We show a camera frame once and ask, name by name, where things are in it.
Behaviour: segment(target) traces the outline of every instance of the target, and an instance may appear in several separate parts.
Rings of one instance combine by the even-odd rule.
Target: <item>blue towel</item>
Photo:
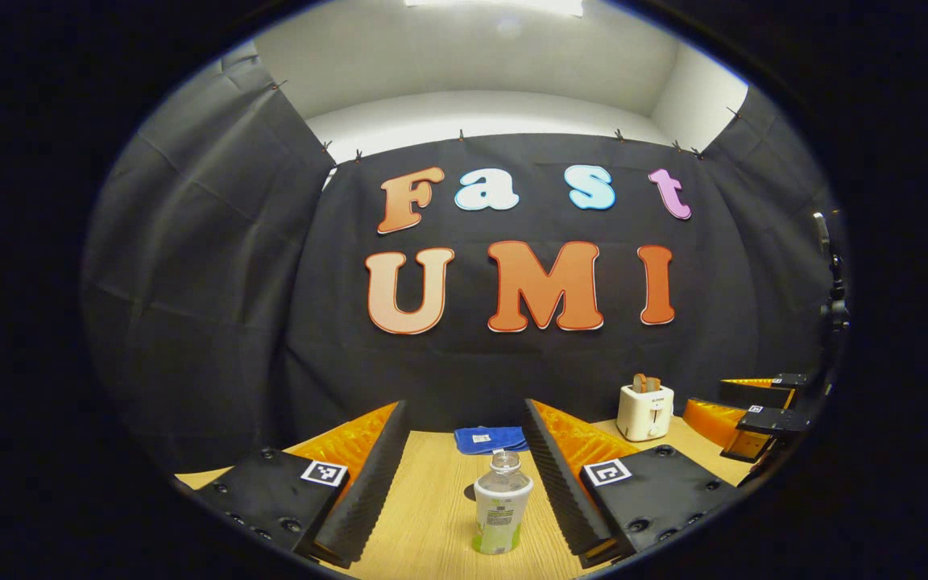
[[[465,455],[492,454],[496,449],[526,451],[528,443],[520,427],[474,427],[454,432],[457,449]]]

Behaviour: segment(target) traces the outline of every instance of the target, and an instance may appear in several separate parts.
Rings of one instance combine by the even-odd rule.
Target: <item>bottle cap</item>
[[[509,474],[517,471],[522,466],[522,458],[513,451],[497,450],[493,452],[493,458],[489,462],[489,467],[498,474]]]

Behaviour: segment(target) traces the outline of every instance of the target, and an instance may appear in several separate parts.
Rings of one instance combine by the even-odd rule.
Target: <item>black curtain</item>
[[[306,241],[286,335],[300,437],[331,429],[390,400],[412,401],[414,429],[516,425],[534,397],[589,421],[614,417],[618,389],[635,371],[661,377],[682,414],[691,396],[715,399],[719,379],[814,372],[818,309],[831,276],[811,214],[832,212],[822,173],[789,123],[751,89],[741,119],[703,153],[581,135],[498,135],[425,143],[339,165]],[[615,204],[578,209],[563,172],[600,165]],[[437,166],[427,208],[414,227],[379,235],[385,180]],[[515,208],[465,212],[454,204],[464,173],[511,173]],[[681,181],[692,217],[664,209],[648,174]],[[491,333],[497,265],[490,243],[529,243],[549,271],[565,242],[593,242],[603,328],[567,333],[534,323]],[[644,267],[637,249],[666,246],[669,324],[640,323]],[[426,333],[384,333],[367,311],[367,256],[405,254],[398,307],[422,300],[415,254],[450,247],[441,322]]]
[[[295,437],[272,360],[333,165],[251,43],[171,94],[115,162],[81,307],[103,384],[165,470]]]

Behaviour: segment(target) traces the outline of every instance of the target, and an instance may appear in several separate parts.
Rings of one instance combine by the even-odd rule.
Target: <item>wooden table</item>
[[[598,429],[621,438],[614,419],[594,423]],[[287,448],[295,453],[303,443]],[[750,470],[750,463],[721,458],[721,447],[674,417],[665,437],[636,443],[640,450],[655,445],[672,445],[715,476],[736,485]],[[568,551],[557,519],[546,498],[532,453],[523,451],[522,471],[535,480],[522,519],[522,541],[511,552],[483,555],[471,548],[475,532],[475,504],[464,496],[464,488],[486,474],[489,455],[464,455],[457,451],[452,433],[411,432],[403,450],[382,515],[364,548],[361,561],[349,570],[333,570],[364,580],[402,578],[454,578],[489,580],[564,579],[588,574],[604,566],[583,569]],[[229,467],[178,474],[177,478],[198,489]]]

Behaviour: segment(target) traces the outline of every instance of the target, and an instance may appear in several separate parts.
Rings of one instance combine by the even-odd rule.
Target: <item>orange letter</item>
[[[643,246],[636,251],[647,269],[647,305],[640,313],[644,324],[668,324],[675,320],[675,309],[668,298],[668,262],[671,250],[665,246]]]
[[[379,224],[379,234],[416,226],[421,221],[421,214],[416,213],[410,203],[416,201],[417,208],[427,208],[432,200],[432,186],[445,177],[439,168],[428,168],[420,172],[408,173],[406,176],[393,177],[382,184],[386,191],[386,219]]]
[[[396,279],[406,256],[399,252],[372,254],[364,261],[371,271],[367,287],[367,313],[375,326],[391,334],[422,334],[442,318],[446,301],[446,264],[454,259],[449,247],[429,247],[417,252],[417,263],[425,268],[424,294],[420,308],[406,313],[396,307]]]
[[[561,296],[564,312],[557,317],[557,326],[563,330],[594,330],[603,326],[603,315],[596,309],[593,276],[593,263],[600,249],[593,243],[565,243],[549,275],[525,242],[493,243],[489,255],[500,268],[496,315],[489,319],[489,330],[520,333],[528,326],[528,319],[520,312],[520,298],[525,298],[536,326],[545,329]]]

